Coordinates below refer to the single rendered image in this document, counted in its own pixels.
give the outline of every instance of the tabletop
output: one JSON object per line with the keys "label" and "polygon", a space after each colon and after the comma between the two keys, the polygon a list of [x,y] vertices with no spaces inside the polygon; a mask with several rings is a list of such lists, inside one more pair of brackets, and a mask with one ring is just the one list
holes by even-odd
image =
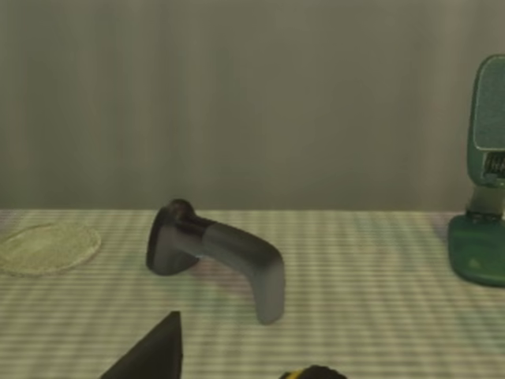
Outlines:
{"label": "tabletop", "polygon": [[256,320],[245,278],[213,260],[161,277],[145,267],[155,211],[0,211],[0,234],[86,223],[99,254],[57,276],[0,276],[0,377],[98,378],[170,311],[181,311],[183,379],[277,379],[320,364],[349,379],[470,379],[505,372],[505,290],[447,261],[453,214],[206,211],[274,244],[283,318]]}

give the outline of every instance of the table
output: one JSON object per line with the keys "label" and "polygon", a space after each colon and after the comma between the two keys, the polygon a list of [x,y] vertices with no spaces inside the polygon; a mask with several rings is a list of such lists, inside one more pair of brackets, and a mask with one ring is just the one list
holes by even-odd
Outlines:
{"label": "table", "polygon": [[276,245],[283,319],[256,321],[246,280],[204,260],[179,276],[144,266],[154,211],[0,211],[0,231],[84,222],[94,260],[60,276],[0,276],[0,377],[97,378],[180,310],[183,379],[277,379],[314,363],[350,379],[502,377],[505,290],[456,277],[447,213],[207,211]]}

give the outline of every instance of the checkered cloth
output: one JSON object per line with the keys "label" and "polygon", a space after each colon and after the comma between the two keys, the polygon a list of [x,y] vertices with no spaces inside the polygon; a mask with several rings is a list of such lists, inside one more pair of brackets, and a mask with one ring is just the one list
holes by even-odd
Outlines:
{"label": "checkered cloth", "polygon": [[259,325],[249,285],[203,260],[178,276],[144,265],[155,212],[3,211],[2,233],[39,223],[95,227],[94,260],[54,277],[0,276],[0,378],[99,377],[180,310],[183,379],[276,379],[319,364],[350,379],[505,377],[505,290],[456,277],[452,215],[201,212],[276,245],[281,321]]}

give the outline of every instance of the barcode scanner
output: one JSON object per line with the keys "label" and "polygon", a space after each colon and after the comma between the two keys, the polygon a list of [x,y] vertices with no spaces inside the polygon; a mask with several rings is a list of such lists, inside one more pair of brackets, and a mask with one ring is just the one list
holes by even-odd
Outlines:
{"label": "barcode scanner", "polygon": [[466,214],[449,223],[451,267],[465,280],[505,287],[505,54],[477,71],[466,157],[475,187]]}
{"label": "barcode scanner", "polygon": [[284,311],[284,262],[270,243],[245,231],[204,219],[182,199],[161,208],[151,227],[146,265],[156,275],[172,276],[210,257],[239,271],[252,288],[261,324]]}

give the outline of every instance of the green device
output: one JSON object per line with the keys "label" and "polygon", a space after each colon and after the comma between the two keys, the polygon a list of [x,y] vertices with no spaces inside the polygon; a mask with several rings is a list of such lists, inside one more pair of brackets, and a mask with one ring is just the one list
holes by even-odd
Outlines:
{"label": "green device", "polygon": [[466,214],[449,223],[449,261],[464,280],[505,287],[505,54],[477,71],[467,169],[475,188]]}

